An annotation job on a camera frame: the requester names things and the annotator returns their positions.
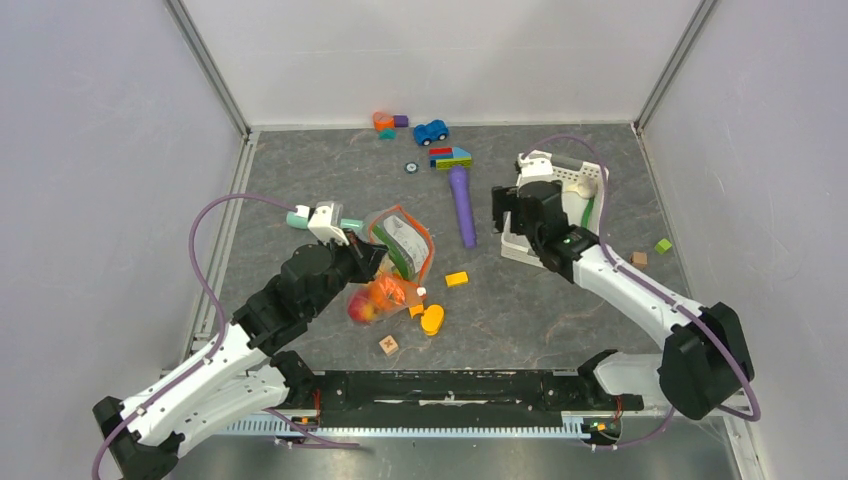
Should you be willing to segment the short green cucumber toy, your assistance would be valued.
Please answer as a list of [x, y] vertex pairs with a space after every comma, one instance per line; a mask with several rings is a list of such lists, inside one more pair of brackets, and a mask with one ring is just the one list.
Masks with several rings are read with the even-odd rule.
[[408, 254], [408, 252], [382, 227], [374, 226], [371, 233], [388, 248], [389, 259], [398, 274], [404, 280], [412, 280], [416, 270], [412, 257]]

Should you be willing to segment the orange pumpkin toy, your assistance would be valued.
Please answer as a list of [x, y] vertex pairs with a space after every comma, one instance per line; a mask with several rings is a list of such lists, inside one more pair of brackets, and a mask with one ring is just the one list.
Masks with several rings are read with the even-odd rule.
[[367, 286], [367, 299], [378, 311], [394, 311], [408, 303], [409, 292], [415, 289], [406, 280], [392, 274], [382, 274]]

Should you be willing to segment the red apple toy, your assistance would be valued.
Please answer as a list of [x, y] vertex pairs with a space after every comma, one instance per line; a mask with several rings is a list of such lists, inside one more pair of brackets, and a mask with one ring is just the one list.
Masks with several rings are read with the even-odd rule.
[[353, 295], [347, 305], [349, 318], [358, 323], [368, 324], [374, 321], [378, 315], [374, 303], [367, 295]]

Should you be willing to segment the clear zip bag orange zipper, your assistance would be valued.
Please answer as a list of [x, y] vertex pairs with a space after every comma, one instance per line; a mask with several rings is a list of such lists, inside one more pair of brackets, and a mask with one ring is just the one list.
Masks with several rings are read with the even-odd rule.
[[348, 317], [355, 323], [372, 324], [402, 310], [421, 310], [427, 296], [423, 283], [435, 256], [427, 228], [395, 205], [367, 216], [359, 237], [388, 252], [375, 278], [349, 296]]

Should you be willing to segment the white garlic toy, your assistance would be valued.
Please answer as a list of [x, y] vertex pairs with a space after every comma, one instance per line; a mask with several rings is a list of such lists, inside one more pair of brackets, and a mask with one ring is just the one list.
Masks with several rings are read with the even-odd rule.
[[573, 186], [573, 191], [586, 200], [594, 198], [597, 189], [597, 181], [592, 177], [581, 177]]

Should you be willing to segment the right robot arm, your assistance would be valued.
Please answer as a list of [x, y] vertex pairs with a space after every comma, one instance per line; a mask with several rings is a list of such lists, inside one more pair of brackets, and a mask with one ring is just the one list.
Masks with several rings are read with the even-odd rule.
[[544, 268], [601, 297], [661, 349], [656, 357], [612, 353], [600, 360], [579, 378], [580, 400], [602, 408], [617, 394], [659, 394], [692, 420], [714, 410], [759, 420], [755, 372], [736, 311], [722, 302], [704, 306], [631, 267], [597, 234], [570, 222], [561, 187], [533, 181], [492, 188], [496, 232], [525, 237]]

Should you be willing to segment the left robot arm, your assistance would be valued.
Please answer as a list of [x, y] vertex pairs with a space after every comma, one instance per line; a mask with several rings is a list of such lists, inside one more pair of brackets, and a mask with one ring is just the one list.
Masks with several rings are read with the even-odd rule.
[[287, 345], [348, 285], [374, 280], [387, 253], [355, 234], [297, 248], [231, 318], [218, 318], [218, 333], [193, 356], [141, 392], [94, 406], [103, 442], [92, 478], [111, 455], [125, 479], [162, 479], [233, 421], [313, 400], [315, 375]]

